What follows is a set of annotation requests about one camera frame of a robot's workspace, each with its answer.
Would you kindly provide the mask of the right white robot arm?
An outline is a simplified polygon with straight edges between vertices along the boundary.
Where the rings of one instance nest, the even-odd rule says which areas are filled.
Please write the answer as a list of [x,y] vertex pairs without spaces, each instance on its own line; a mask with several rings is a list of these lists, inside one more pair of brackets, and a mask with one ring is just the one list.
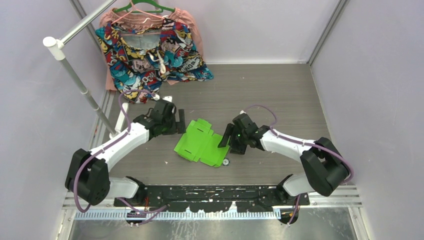
[[245,112],[227,125],[217,146],[229,147],[231,153],[239,155],[245,154],[250,147],[299,162],[303,173],[289,175],[277,185],[277,198],[286,206],[305,193],[316,192],[328,197],[353,176],[352,168],[328,138],[301,139],[279,132],[272,126],[258,126]]

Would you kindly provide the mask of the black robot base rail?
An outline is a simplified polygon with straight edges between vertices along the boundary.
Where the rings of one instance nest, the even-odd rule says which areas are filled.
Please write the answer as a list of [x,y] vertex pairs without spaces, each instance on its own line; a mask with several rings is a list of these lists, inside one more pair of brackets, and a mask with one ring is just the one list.
[[239,213],[270,212],[273,207],[308,206],[311,201],[308,193],[300,199],[290,196],[278,185],[145,185],[133,198],[123,201],[115,198],[115,207],[150,207],[152,210],[166,206],[167,211],[182,213],[187,210],[197,213],[227,212],[231,205]]

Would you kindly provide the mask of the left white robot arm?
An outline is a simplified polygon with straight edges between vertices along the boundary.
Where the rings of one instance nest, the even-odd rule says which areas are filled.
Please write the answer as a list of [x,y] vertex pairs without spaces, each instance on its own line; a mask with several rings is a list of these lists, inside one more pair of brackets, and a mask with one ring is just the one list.
[[111,169],[126,155],[158,136],[183,134],[185,111],[174,103],[160,99],[147,114],[131,120],[128,127],[106,143],[91,150],[74,152],[65,187],[73,192],[76,204],[81,200],[96,206],[105,199],[123,199],[138,207],[145,203],[145,185],[134,177],[111,177]]

